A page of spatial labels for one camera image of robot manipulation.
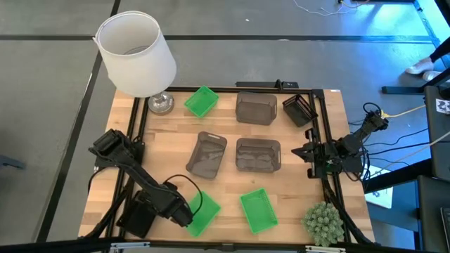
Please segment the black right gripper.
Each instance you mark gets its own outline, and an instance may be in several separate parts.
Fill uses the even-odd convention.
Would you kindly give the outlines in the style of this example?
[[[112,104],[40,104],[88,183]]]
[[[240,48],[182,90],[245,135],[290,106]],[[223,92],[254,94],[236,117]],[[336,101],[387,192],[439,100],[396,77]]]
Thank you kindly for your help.
[[[315,128],[305,131],[305,137],[308,140],[300,148],[292,149],[291,152],[299,154],[304,162],[310,162],[311,168],[307,175],[310,179],[324,178],[326,175],[333,175],[340,171],[337,151],[333,144],[321,143]]]

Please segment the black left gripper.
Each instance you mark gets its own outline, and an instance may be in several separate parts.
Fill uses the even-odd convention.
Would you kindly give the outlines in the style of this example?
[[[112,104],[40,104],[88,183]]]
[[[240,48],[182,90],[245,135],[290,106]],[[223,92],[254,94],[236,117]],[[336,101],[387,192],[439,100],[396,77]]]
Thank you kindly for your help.
[[[174,198],[162,201],[166,204],[166,209],[158,210],[149,194],[138,191],[117,221],[117,225],[132,235],[144,238],[157,216],[171,219],[181,227],[192,223],[193,213],[183,200]]]

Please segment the green plastic basket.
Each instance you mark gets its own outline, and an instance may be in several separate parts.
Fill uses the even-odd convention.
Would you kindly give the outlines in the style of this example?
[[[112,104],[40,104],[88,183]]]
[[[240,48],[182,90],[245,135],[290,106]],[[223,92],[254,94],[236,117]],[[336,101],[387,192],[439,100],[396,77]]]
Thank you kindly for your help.
[[[219,96],[207,86],[201,86],[185,103],[196,117],[203,118],[219,100]]]
[[[241,195],[240,203],[253,234],[278,225],[278,218],[264,188]]]
[[[188,233],[197,238],[200,237],[205,230],[214,221],[221,210],[217,204],[206,192],[198,193],[190,202],[189,206],[192,212],[198,211],[193,216],[193,221],[187,226]]]

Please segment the small black perforated basket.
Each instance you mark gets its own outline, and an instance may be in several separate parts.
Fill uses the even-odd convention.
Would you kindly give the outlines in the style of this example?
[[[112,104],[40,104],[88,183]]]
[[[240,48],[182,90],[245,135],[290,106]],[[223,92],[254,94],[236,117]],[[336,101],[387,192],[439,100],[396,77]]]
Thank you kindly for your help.
[[[300,94],[290,97],[283,101],[282,104],[285,113],[297,127],[303,127],[318,117],[316,111],[311,108],[310,104]]]

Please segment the grey plastic basket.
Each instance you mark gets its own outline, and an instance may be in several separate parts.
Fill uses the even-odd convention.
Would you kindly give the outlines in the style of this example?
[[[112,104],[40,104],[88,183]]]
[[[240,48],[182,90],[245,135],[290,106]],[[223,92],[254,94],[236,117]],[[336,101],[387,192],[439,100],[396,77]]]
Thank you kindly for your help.
[[[236,120],[242,123],[270,125],[277,116],[277,97],[272,94],[239,92]]]
[[[238,171],[274,173],[281,168],[281,144],[276,140],[239,138],[236,141]]]
[[[201,131],[186,170],[196,176],[212,180],[217,176],[227,140],[216,134]]]

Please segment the artificial green plant ball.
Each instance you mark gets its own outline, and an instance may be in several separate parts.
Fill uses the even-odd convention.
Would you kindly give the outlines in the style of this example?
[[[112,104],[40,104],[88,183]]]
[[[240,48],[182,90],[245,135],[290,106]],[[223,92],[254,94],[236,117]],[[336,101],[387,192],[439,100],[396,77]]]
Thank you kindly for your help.
[[[328,247],[344,239],[343,221],[331,203],[316,203],[307,210],[301,223],[316,246]]]

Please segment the black table beam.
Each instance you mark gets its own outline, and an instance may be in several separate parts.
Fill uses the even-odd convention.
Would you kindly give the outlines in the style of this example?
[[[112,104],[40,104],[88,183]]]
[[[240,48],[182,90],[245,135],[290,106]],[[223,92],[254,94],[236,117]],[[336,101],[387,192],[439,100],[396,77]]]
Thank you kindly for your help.
[[[364,192],[372,193],[390,188],[416,180],[419,176],[432,176],[432,160],[430,158],[367,180]]]

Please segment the black stand foot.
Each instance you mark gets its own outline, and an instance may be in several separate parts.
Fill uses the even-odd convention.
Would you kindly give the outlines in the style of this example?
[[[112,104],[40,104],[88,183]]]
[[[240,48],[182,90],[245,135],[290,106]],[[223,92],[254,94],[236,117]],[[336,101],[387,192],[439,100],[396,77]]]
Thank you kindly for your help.
[[[383,86],[381,91],[383,94],[391,95],[421,95],[425,91],[425,87],[439,87],[450,80],[450,68],[438,74],[434,79],[428,81],[422,86]]]

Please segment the black cabinet with marker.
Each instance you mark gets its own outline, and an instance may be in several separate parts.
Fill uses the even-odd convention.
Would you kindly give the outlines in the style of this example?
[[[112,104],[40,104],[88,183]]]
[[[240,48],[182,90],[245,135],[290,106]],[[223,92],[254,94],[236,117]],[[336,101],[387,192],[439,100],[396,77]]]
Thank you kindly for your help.
[[[437,87],[425,87],[428,133],[433,143],[430,146],[432,173],[434,177],[450,181],[450,114],[444,112],[447,103]]]

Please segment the black equipment box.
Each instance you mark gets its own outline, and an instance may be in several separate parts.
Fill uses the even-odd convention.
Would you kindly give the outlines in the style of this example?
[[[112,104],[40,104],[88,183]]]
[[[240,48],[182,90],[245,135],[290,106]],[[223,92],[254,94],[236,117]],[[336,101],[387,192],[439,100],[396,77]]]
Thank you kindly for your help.
[[[441,208],[450,209],[450,183],[419,176],[418,205],[423,249],[450,253],[441,213]]]

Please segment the person's foot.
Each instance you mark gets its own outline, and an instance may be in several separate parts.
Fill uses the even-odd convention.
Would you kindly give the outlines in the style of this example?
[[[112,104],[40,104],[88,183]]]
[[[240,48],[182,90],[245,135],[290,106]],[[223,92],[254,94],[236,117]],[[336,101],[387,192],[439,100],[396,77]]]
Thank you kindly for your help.
[[[433,80],[435,77],[437,77],[439,74],[441,74],[441,72],[430,70],[430,71],[424,72],[422,78],[425,81],[429,82],[429,81]]]
[[[419,60],[416,64],[405,69],[408,74],[421,74],[434,69],[434,63],[430,58]]]

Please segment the grey furniture foot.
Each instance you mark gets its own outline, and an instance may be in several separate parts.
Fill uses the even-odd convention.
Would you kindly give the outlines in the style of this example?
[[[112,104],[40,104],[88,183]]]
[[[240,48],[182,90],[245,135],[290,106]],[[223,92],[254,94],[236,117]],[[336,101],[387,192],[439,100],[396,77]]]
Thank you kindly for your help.
[[[0,167],[7,167],[7,166],[15,167],[17,169],[25,168],[25,164],[23,162],[4,155],[0,155]]]

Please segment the person's leg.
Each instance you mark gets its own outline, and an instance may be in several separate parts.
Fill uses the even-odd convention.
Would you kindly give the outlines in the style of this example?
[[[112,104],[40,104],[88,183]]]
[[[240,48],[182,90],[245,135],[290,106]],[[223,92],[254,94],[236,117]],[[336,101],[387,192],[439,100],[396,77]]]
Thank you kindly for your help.
[[[450,44],[449,45],[441,44],[430,54],[429,56],[430,61],[434,63],[448,53],[450,53]]]

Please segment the silver metal bracket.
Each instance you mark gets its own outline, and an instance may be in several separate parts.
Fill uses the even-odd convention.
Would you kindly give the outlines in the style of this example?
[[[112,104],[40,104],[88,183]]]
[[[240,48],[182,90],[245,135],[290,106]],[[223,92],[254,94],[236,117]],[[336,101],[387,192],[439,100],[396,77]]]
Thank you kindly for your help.
[[[110,245],[110,250],[119,252],[125,249],[150,247],[150,242],[115,242]]]
[[[336,247],[319,247],[307,245],[305,247],[306,253],[347,253],[345,248]]]

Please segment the black metal table frame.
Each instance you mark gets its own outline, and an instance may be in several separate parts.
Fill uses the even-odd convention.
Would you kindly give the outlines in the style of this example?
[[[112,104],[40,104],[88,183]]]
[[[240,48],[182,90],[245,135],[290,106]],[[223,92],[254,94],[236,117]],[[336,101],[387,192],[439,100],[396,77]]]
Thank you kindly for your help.
[[[170,181],[181,194],[191,200],[199,190],[205,191],[221,207],[218,215],[198,236],[200,242],[249,242],[275,245],[311,242],[300,222],[308,208],[323,199],[318,179],[309,179],[309,165],[293,154],[293,149],[306,141],[304,128],[295,126],[284,111],[279,110],[269,126],[240,123],[236,120],[237,93],[217,89],[219,100],[203,118],[194,116],[184,106],[190,93],[174,92],[176,101],[165,116],[137,112],[130,122],[132,99],[117,92],[108,117],[108,128],[132,130],[146,144],[143,167],[157,181]],[[227,146],[214,179],[203,179],[186,170],[186,165],[202,131],[224,137]],[[274,173],[239,171],[236,166],[236,144],[239,138],[273,139],[281,145],[281,168]],[[241,197],[263,189],[276,213],[278,223],[260,233],[250,230]]]

